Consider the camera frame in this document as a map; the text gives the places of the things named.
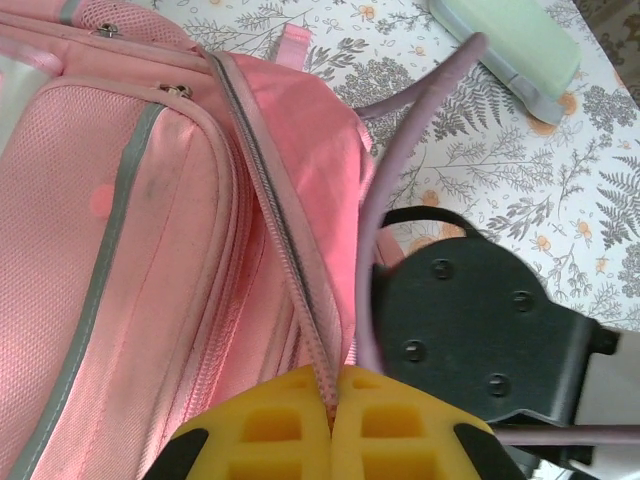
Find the backpack strap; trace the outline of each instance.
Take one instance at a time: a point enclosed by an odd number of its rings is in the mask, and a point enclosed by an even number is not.
[[[311,43],[311,32],[306,28],[288,23],[284,27],[280,46],[276,54],[276,63],[294,70],[302,70]]]

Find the floral tablecloth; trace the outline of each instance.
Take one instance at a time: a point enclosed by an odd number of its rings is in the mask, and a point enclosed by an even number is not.
[[[408,86],[457,44],[426,0],[133,1],[208,49],[263,58],[285,24],[307,27],[314,35],[306,69],[353,106]],[[390,205],[462,213],[529,262],[557,302],[640,329],[640,113],[572,1],[539,1],[582,47],[561,125],[526,115],[477,66],[424,133]],[[374,155],[403,113],[370,125]],[[459,234],[431,223],[396,233],[407,250]]]

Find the screw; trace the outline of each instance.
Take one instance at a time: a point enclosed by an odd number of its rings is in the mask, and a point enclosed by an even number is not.
[[[511,391],[509,379],[500,373],[494,373],[489,377],[489,394],[493,397],[506,397]]]
[[[438,280],[447,280],[453,277],[453,265],[449,260],[434,260],[431,264],[433,274]]]
[[[409,340],[404,343],[402,348],[405,359],[413,363],[421,362],[427,356],[427,349],[420,340]]]
[[[514,292],[513,303],[519,312],[533,309],[533,296],[529,292]]]

